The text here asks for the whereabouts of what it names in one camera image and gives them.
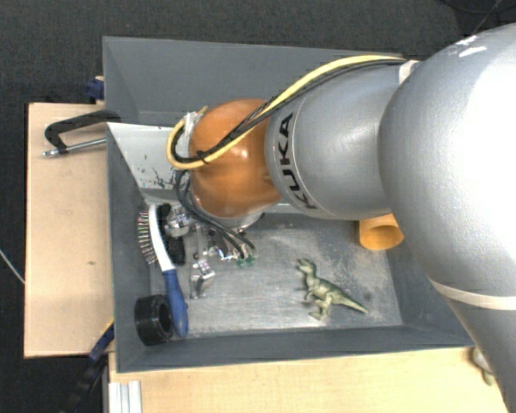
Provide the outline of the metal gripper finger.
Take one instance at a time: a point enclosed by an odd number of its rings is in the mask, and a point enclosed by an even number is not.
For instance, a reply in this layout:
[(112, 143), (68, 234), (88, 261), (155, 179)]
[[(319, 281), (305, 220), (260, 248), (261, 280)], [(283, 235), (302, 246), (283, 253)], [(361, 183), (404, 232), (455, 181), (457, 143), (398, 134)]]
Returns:
[(171, 208), (167, 215), (166, 230), (171, 237), (183, 237), (189, 233), (192, 218), (185, 208)]
[(200, 299), (205, 296), (207, 289), (213, 283), (216, 273), (207, 261), (195, 262), (190, 270), (189, 290), (191, 299)]

